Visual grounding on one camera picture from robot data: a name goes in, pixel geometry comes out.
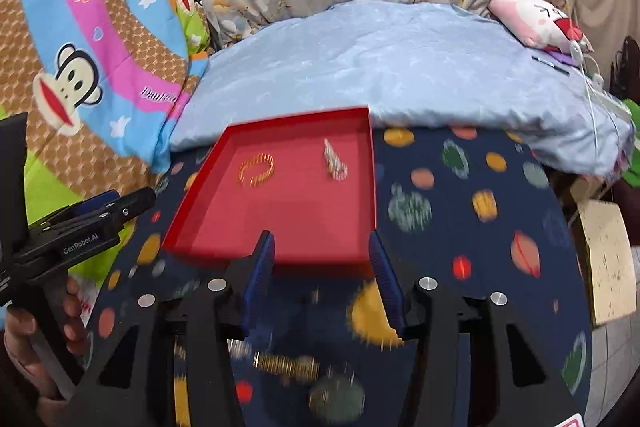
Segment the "person left hand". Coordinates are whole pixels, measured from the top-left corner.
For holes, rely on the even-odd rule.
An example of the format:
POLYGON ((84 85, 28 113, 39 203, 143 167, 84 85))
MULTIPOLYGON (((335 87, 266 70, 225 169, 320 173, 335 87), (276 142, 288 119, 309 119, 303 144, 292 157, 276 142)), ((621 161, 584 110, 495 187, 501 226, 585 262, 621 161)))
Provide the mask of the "person left hand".
POLYGON ((52 374, 49 355, 36 318, 17 306, 6 308, 1 329, 1 424, 3 426, 56 426, 67 401, 52 374))

